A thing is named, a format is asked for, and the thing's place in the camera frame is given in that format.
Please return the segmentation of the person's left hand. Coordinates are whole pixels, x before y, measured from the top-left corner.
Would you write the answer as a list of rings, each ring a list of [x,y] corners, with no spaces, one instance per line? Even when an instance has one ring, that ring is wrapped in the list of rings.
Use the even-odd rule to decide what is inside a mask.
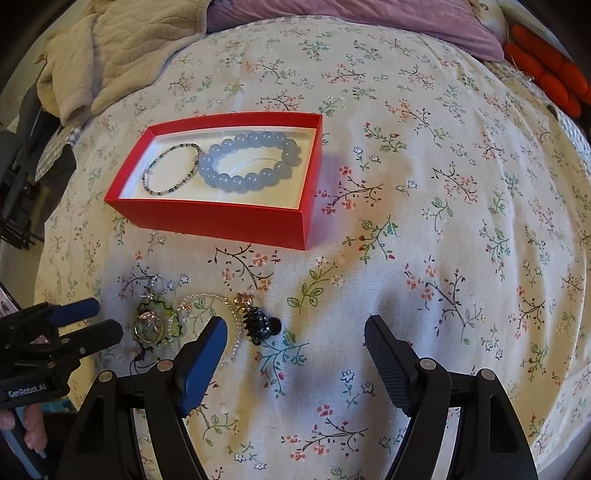
[[[47,435],[40,404],[29,405],[24,409],[22,424],[25,428],[24,440],[27,447],[37,453],[43,451],[47,445]],[[1,410],[0,428],[12,430],[14,427],[14,415],[8,410]]]

